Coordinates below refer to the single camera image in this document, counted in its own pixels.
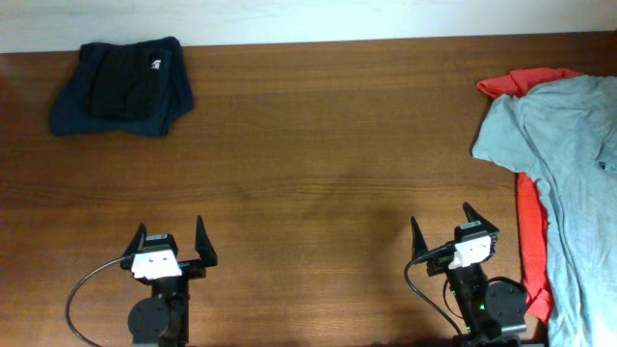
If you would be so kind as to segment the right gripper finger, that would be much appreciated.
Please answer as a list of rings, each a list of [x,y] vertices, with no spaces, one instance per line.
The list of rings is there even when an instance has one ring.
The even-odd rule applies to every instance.
[[[428,248],[415,217],[411,218],[411,227],[413,235],[412,260],[419,260],[428,253]]]
[[[463,210],[469,223],[478,222],[488,232],[498,232],[498,228],[482,217],[468,202],[463,203]]]

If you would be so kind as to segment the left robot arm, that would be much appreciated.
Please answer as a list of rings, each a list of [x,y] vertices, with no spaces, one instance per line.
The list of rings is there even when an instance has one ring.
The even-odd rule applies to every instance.
[[[189,282],[206,277],[218,265],[202,217],[197,218],[195,259],[179,260],[178,247],[169,234],[149,235],[139,225],[122,254],[121,268],[150,288],[128,314],[127,326],[134,346],[185,346],[189,342]]]

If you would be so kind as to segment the light blue t-shirt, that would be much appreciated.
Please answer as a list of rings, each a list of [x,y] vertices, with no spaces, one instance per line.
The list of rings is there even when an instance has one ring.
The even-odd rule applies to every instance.
[[[549,344],[615,345],[615,77],[581,75],[498,97],[471,153],[536,184],[548,214]]]

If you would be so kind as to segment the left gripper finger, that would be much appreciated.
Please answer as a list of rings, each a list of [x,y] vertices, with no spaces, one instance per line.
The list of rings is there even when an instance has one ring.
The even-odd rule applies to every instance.
[[[195,250],[199,254],[204,267],[214,267],[218,265],[218,255],[207,236],[205,224],[201,215],[197,217]]]
[[[147,238],[147,228],[144,224],[139,224],[135,235],[125,249],[123,256],[132,256],[137,253],[142,247]]]

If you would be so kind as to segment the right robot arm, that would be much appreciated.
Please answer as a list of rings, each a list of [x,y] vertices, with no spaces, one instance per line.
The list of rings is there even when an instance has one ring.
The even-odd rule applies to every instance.
[[[416,218],[411,219],[412,258],[404,268],[406,283],[455,330],[456,346],[521,346],[526,331],[526,288],[506,277],[488,278],[482,264],[496,253],[498,228],[464,203],[467,222],[454,228],[454,239],[430,250]],[[451,292],[466,328],[424,295],[409,271],[424,264],[430,277],[444,275],[443,292]]]

